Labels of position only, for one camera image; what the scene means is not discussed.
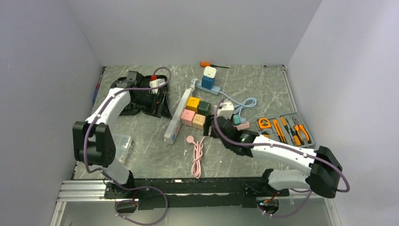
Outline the black tool case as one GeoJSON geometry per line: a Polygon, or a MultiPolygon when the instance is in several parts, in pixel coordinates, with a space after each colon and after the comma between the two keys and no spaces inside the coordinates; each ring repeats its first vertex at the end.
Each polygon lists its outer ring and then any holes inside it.
{"type": "MultiPolygon", "coordinates": [[[[156,75],[158,78],[163,78],[168,81],[165,75],[156,75]]],[[[167,85],[150,90],[150,101],[147,103],[129,103],[120,113],[121,116],[133,116],[143,112],[144,114],[158,117],[172,119],[171,112],[168,107],[168,87],[167,85]]]]}

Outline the beige cube socket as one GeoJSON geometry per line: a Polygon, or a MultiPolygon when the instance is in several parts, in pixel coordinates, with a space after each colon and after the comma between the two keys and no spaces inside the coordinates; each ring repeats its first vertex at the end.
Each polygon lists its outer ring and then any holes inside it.
{"type": "Polygon", "coordinates": [[[195,114],[192,120],[192,126],[197,129],[204,129],[205,121],[206,121],[206,116],[201,114],[195,114]]]}

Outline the dark green cube socket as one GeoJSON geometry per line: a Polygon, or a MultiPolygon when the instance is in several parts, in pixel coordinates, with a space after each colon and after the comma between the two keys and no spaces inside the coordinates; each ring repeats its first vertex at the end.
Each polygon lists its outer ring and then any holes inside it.
{"type": "Polygon", "coordinates": [[[200,101],[198,108],[197,108],[197,113],[200,115],[208,116],[210,113],[211,109],[211,104],[206,101],[200,101]]]}

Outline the light blue power strip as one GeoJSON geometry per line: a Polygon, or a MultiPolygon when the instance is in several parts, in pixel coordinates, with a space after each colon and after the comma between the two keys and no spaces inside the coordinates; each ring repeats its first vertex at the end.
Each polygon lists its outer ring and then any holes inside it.
{"type": "Polygon", "coordinates": [[[215,85],[211,89],[207,89],[205,87],[202,87],[201,83],[196,83],[195,88],[211,93],[213,95],[218,95],[221,92],[221,88],[215,85]]]}

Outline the pink cube socket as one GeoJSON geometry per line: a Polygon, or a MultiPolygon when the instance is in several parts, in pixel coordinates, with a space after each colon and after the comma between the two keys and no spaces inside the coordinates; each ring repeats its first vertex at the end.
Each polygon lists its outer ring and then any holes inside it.
{"type": "Polygon", "coordinates": [[[184,109],[181,115],[181,123],[187,126],[192,126],[192,121],[196,113],[192,110],[184,109]]]}

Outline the yellow cube socket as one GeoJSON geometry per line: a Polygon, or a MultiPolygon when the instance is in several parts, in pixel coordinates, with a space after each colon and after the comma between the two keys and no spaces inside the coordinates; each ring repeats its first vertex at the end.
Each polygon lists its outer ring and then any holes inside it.
{"type": "Polygon", "coordinates": [[[186,103],[186,109],[197,113],[199,104],[200,104],[200,98],[189,97],[189,99],[187,100],[187,103],[186,103]]]}

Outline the blue cube socket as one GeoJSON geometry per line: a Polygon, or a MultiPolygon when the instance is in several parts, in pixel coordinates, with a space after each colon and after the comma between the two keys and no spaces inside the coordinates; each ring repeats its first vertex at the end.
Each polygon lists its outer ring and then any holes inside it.
{"type": "Polygon", "coordinates": [[[210,79],[205,76],[202,77],[201,86],[207,89],[211,89],[214,86],[215,79],[210,79]]]}

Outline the white long power strip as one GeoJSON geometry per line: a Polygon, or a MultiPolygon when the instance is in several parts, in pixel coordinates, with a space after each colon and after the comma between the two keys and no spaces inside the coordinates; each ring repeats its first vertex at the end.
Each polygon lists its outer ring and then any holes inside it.
{"type": "Polygon", "coordinates": [[[180,102],[175,110],[175,113],[173,114],[172,120],[170,121],[166,129],[166,132],[164,134],[164,142],[166,144],[172,145],[174,143],[176,136],[179,132],[179,129],[182,125],[181,122],[182,113],[186,107],[187,101],[192,96],[192,92],[193,92],[192,89],[186,89],[185,92],[183,93],[180,102]]]}

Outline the grey tool tray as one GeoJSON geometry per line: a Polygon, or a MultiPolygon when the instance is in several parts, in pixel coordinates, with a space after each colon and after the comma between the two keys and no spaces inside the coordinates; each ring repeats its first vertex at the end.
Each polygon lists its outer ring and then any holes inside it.
{"type": "Polygon", "coordinates": [[[314,146],[314,140],[313,140],[313,138],[311,136],[311,133],[307,129],[302,117],[300,116],[300,114],[298,112],[295,111],[295,112],[283,113],[283,114],[278,115],[278,116],[268,116],[268,117],[263,117],[263,118],[269,119],[272,128],[271,129],[260,130],[259,127],[258,127],[259,133],[261,135],[263,135],[263,136],[265,136],[265,137],[267,137],[269,139],[281,142],[279,137],[278,137],[278,134],[276,132],[276,129],[275,129],[274,125],[273,125],[273,121],[272,121],[274,119],[277,119],[279,124],[280,124],[280,126],[281,126],[281,129],[282,129],[282,131],[284,133],[285,139],[287,141],[286,144],[293,145],[293,146],[296,146],[296,147],[304,147],[304,148],[311,148],[311,147],[314,146]],[[299,138],[296,135],[295,130],[294,130],[294,122],[292,120],[293,116],[295,116],[299,120],[299,122],[304,125],[306,131],[308,132],[308,134],[310,135],[310,138],[311,138],[311,143],[310,144],[305,143],[304,145],[302,145],[300,143],[300,140],[299,140],[299,138]]]}

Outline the clear plastic screw box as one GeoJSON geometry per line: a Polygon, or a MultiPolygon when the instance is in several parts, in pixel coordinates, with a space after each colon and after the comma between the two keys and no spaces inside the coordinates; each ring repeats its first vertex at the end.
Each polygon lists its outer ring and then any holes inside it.
{"type": "Polygon", "coordinates": [[[116,148],[115,158],[119,162],[124,163],[128,155],[128,152],[130,150],[130,147],[133,143],[133,139],[129,135],[118,134],[118,133],[112,133],[112,138],[116,148]]]}

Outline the teal plug adapter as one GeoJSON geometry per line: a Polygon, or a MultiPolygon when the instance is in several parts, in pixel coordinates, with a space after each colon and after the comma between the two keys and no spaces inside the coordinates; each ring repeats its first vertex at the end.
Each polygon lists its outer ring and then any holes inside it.
{"type": "Polygon", "coordinates": [[[238,115],[233,115],[232,116],[232,122],[234,126],[238,126],[241,124],[240,122],[240,117],[238,115]]]}

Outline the pink power strip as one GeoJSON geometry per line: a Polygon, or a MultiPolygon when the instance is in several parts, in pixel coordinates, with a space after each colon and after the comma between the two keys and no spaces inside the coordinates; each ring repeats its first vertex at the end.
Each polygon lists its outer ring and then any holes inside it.
{"type": "Polygon", "coordinates": [[[237,130],[248,129],[248,128],[250,128],[250,122],[247,121],[247,122],[245,122],[245,123],[241,123],[241,124],[235,126],[235,128],[236,128],[237,130]]]}

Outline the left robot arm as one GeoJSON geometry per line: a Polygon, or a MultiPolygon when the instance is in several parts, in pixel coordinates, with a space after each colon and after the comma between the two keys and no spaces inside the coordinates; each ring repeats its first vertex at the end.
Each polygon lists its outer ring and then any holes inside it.
{"type": "Polygon", "coordinates": [[[139,72],[128,72],[126,78],[116,80],[97,110],[85,121],[75,122],[72,127],[76,161],[84,163],[88,173],[98,171],[109,178],[124,198],[134,194],[134,176],[116,158],[111,127],[131,102],[130,88],[140,88],[143,78],[139,72]]]}

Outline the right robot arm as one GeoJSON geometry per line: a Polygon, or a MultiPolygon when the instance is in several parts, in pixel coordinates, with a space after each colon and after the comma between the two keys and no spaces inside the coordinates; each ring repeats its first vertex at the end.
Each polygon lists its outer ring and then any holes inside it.
{"type": "Polygon", "coordinates": [[[220,139],[225,148],[237,155],[272,159],[289,167],[288,170],[264,170],[259,180],[259,189],[264,195],[301,189],[333,199],[337,192],[350,190],[341,164],[325,146],[315,150],[288,145],[250,130],[238,130],[231,120],[213,115],[206,117],[204,132],[220,139]]]}

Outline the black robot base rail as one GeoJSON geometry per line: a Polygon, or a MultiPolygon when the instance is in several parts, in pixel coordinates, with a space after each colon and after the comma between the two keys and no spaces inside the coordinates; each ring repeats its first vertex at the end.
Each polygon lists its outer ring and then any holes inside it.
{"type": "Polygon", "coordinates": [[[271,190],[261,177],[137,178],[138,192],[107,184],[104,198],[135,199],[139,210],[155,208],[241,206],[255,208],[262,198],[287,197],[289,190],[271,190]]]}

